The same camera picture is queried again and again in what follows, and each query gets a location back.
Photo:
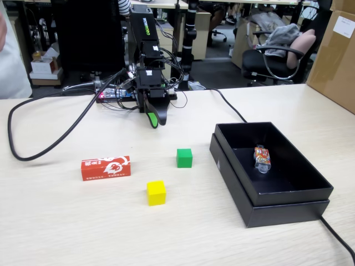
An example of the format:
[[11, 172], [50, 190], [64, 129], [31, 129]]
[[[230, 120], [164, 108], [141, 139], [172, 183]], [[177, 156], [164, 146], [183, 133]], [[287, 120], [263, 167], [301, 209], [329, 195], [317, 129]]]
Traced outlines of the black gripper servo block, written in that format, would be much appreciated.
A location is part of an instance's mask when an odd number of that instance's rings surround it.
[[149, 100], [158, 100], [158, 99], [164, 99], [169, 97], [169, 93], [163, 87], [151, 88], [146, 91], [146, 94]]

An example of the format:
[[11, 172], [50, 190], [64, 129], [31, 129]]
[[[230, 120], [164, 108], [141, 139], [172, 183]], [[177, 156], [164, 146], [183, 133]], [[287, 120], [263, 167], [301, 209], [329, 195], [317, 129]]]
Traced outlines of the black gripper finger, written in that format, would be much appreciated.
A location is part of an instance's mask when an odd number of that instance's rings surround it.
[[150, 125], [153, 129], [158, 127], [158, 117], [156, 115], [156, 100], [148, 96], [144, 96], [144, 111], [147, 115]]
[[155, 114], [158, 123], [162, 126], [166, 125], [169, 105], [170, 98], [168, 96], [150, 99], [150, 110]]

